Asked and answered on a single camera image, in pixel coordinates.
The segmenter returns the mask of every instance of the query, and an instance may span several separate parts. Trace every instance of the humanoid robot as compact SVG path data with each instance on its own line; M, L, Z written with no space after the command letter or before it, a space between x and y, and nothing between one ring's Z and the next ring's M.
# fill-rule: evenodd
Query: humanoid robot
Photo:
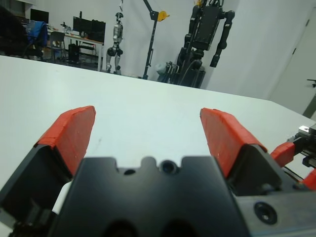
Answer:
M112 68L111 58L115 57L114 74L121 75L119 61L120 61L120 56L123 54L123 50L120 49L119 44L121 43L122 37L123 37L123 25L121 22L121 18L123 18L124 16L121 12L118 12L115 16L117 17L117 23L114 25L114 31L113 31L114 44L111 48L108 48L108 51L107 51L106 72L107 73L111 72L111 68Z

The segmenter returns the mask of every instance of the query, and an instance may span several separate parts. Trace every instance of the chair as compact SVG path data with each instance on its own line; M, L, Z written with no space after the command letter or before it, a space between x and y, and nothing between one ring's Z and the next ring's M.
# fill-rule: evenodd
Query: chair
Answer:
M61 57L63 57L63 52L64 52L65 57L66 57L64 38L65 38L65 33L62 33L62 32L52 32L50 34L50 37L49 37L50 46L48 46L48 48L51 49L51 58L53 59L54 63L56 63L55 51L60 51Z
M96 45L92 44L92 43L87 43L87 42L82 42L82 44L87 44L87 45L80 45L79 48L83 48L83 49L87 49L87 50L91 50L92 54L91 54L91 58L90 60L92 61L93 58L93 51L95 51L95 56L97 55L97 50L96 50Z

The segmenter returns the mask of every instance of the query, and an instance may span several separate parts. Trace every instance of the screw hole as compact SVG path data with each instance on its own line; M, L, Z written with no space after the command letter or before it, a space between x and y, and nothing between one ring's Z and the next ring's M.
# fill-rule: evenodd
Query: screw hole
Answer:
M131 175L131 174L135 174L136 171L133 169L128 169L127 171L124 172L124 175Z
M274 225L277 222L277 213L270 205L258 202L254 206L257 217L267 225Z
M160 171L166 174L175 174L178 171L177 165L169 160L163 161L159 167Z

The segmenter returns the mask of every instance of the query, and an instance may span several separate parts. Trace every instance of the desk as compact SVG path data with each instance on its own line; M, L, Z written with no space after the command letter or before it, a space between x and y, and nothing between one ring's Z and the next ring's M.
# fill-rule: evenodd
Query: desk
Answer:
M208 156L203 107L233 114L269 152L314 124L272 101L63 65L0 56L0 71L0 188L61 113L86 105L96 109L86 157L115 157L120 167L138 167L145 156L178 165L183 156ZM288 166L306 177L301 163ZM56 204L58 211L62 199Z
M73 39L73 40L77 40L77 41L80 41L80 42L86 42L86 43L92 43L92 44L98 45L99 46L98 71L101 71L101 58L102 58L102 49L103 49L102 46L104 45L104 42L99 42L99 41L95 41L95 40L91 40L91 39L84 39L84 38L81 38L79 36L74 36L74 35L70 35L70 34L65 34L65 37Z

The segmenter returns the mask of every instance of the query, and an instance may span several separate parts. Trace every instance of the black humanoid robot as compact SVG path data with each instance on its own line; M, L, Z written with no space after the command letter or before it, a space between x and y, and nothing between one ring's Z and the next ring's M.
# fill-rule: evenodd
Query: black humanoid robot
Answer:
M121 22L121 18L123 18L123 14L121 12L118 12L116 15L117 17L117 23L114 25L114 31L113 31L113 41L114 44L111 48L108 49L107 51L107 68L106 72L110 73L111 72L111 58L115 57L115 71L114 74L121 75L121 70L120 70L120 56L123 54L123 50L119 47L119 44L122 41L123 38L123 25Z
M217 46L216 54L211 62L211 67L216 67L223 49L227 47L226 40L232 27L235 12L223 11L220 0L200 0L194 6L190 19L189 33L184 39L184 46L178 56L177 64L166 64L166 73L159 81L200 88L205 71L201 70L204 50L209 50L217 31L220 20L226 19L221 40Z

